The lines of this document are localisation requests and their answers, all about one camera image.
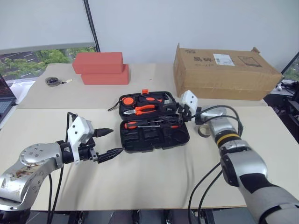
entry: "table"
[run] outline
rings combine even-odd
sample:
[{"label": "table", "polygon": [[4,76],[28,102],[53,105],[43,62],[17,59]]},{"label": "table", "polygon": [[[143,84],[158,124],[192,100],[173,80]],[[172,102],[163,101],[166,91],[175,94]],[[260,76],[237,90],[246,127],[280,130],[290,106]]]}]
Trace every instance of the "table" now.
[{"label": "table", "polygon": [[[29,90],[19,108],[110,108],[121,95],[149,91],[169,91],[178,100],[172,64],[130,64],[129,85],[84,85],[71,64],[49,64]],[[48,87],[45,78],[58,77],[72,82]],[[230,106],[267,106],[264,100],[200,99],[199,104]]]},{"label": "table", "polygon": [[[242,138],[265,160],[269,181],[296,198],[299,197],[299,146],[270,107],[235,107],[244,125]],[[34,143],[64,139],[66,113],[76,112],[92,121],[94,128],[108,127],[114,133],[95,139],[95,150],[105,153],[120,147],[118,111],[106,109],[18,109],[0,131],[0,173],[18,159],[20,151]],[[114,159],[97,164],[68,164],[57,210],[131,210],[187,208],[195,184],[219,162],[218,148],[212,138],[198,136],[195,124],[187,124],[190,141],[182,147],[149,153],[122,152]],[[212,177],[194,194],[192,207]],[[59,171],[52,173],[56,192]],[[49,180],[45,179],[32,210],[47,210]],[[223,177],[210,189],[204,208],[245,206],[237,188]]]}]

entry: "red foam block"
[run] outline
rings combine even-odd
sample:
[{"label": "red foam block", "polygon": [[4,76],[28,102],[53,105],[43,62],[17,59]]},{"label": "red foam block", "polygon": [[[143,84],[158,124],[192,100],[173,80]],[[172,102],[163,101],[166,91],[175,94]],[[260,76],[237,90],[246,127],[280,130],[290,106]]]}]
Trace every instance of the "red foam block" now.
[{"label": "red foam block", "polygon": [[129,84],[129,66],[123,65],[122,73],[82,74],[85,85],[127,85]]},{"label": "red foam block", "polygon": [[78,53],[72,65],[77,74],[121,73],[122,53]]}]

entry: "black pole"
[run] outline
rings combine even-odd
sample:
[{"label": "black pole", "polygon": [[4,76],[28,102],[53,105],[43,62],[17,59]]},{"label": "black pole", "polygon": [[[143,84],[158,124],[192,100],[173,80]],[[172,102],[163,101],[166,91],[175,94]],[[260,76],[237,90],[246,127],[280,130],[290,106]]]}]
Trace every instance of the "black pole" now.
[{"label": "black pole", "polygon": [[87,18],[88,18],[90,30],[92,31],[92,34],[93,34],[93,39],[94,39],[94,42],[95,42],[95,50],[96,50],[96,52],[101,52],[99,42],[98,42],[98,38],[97,38],[97,34],[95,32],[95,29],[94,29],[93,18],[92,18],[92,14],[90,12],[88,0],[83,0],[83,2],[84,2],[84,6],[85,6],[86,15],[87,15]]}]

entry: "white paper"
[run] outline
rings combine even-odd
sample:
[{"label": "white paper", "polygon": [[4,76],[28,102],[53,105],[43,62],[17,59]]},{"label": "white paper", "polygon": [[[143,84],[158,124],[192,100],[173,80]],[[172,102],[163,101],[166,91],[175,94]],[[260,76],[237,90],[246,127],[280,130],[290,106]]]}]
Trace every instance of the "white paper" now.
[{"label": "white paper", "polygon": [[223,55],[223,54],[213,54],[213,55],[218,65],[229,65],[229,66],[235,65],[229,55]]}]

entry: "orange screwdriver handle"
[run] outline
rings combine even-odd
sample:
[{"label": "orange screwdriver handle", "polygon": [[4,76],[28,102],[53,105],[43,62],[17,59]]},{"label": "orange screwdriver handle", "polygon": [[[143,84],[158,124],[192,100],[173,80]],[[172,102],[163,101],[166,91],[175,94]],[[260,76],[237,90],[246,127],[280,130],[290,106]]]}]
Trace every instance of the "orange screwdriver handle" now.
[{"label": "orange screwdriver handle", "polygon": [[125,124],[126,129],[134,129],[137,128],[137,122],[136,121],[131,121]]}]

